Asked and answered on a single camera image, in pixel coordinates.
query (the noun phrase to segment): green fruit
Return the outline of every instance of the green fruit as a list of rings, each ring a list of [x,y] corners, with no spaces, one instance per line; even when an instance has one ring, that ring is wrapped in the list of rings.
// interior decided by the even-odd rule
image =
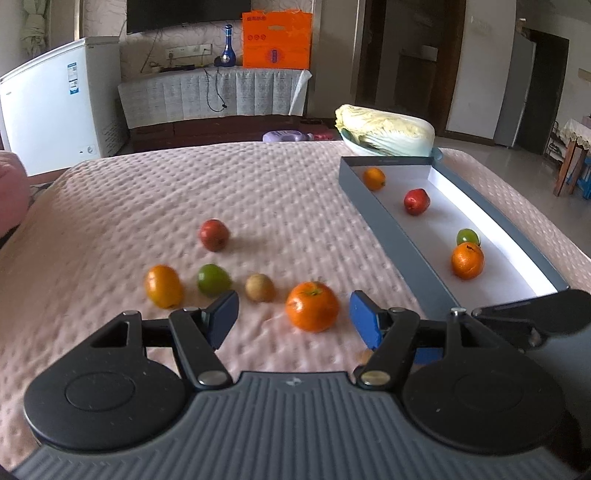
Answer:
[[[230,289],[232,279],[223,268],[214,264],[207,264],[199,269],[197,286],[204,295],[217,297],[220,293]]]
[[[480,239],[474,230],[463,228],[457,233],[456,243],[461,245],[465,242],[470,242],[480,246]]]

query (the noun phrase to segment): wooden table leg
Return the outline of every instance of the wooden table leg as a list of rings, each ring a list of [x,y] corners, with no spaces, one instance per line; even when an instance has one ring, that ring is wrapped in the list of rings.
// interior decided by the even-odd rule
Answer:
[[[569,174],[570,163],[573,161],[574,149],[576,147],[576,142],[571,140],[569,143],[569,149],[566,151],[566,156],[564,157],[564,162],[562,162],[562,168],[558,174],[558,180],[556,180],[556,185],[554,186],[553,193],[556,196],[560,195],[562,187],[564,186],[564,181],[566,180],[566,176]]]
[[[585,158],[587,158],[588,152],[589,150],[585,150],[584,148],[581,149],[581,154],[579,155],[577,163],[574,165],[573,174],[570,177],[569,195],[571,195],[574,192],[574,189],[577,186],[577,181],[581,176],[583,167],[585,166]]]

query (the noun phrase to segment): wallpaper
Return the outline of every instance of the wallpaper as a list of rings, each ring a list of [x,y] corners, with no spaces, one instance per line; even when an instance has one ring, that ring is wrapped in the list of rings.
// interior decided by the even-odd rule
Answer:
[[[252,0],[252,9],[285,10],[300,9],[312,12],[314,0]],[[103,35],[117,36],[121,32],[121,74],[123,80],[131,80],[141,75],[148,53],[149,62],[168,66],[165,51],[168,48],[187,45],[212,44],[213,55],[206,56],[204,63],[213,63],[213,59],[222,54],[225,46],[224,25],[227,22],[208,22],[181,27],[165,28],[161,32],[126,35],[124,27],[126,17],[126,0],[85,0],[84,36],[96,37]],[[234,25],[233,48],[239,63],[242,57],[242,22],[232,21]],[[201,64],[200,57],[187,57],[173,60],[173,65],[183,63]],[[144,73],[150,73],[147,64]]]

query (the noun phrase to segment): tiled floor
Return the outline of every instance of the tiled floor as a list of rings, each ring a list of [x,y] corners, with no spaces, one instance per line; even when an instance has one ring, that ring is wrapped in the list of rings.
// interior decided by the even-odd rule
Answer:
[[[560,197],[552,194],[557,168],[523,150],[489,147],[447,138],[437,138],[436,146],[462,150],[487,166],[527,198],[585,254],[591,257],[591,200],[584,200],[580,190]]]

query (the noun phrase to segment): freezer lid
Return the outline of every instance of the freezer lid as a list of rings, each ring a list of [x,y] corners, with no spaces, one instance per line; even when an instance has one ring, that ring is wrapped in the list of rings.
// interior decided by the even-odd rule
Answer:
[[[39,65],[45,61],[51,60],[52,58],[58,57],[68,51],[75,50],[77,48],[83,48],[85,46],[105,45],[105,44],[116,44],[119,43],[119,37],[86,37],[80,40],[73,41],[61,47],[54,48],[53,50],[44,53],[28,62],[24,63],[20,67],[15,68],[6,75],[0,77],[0,83],[6,82],[8,79],[15,77],[19,73],[22,73],[30,68]]]

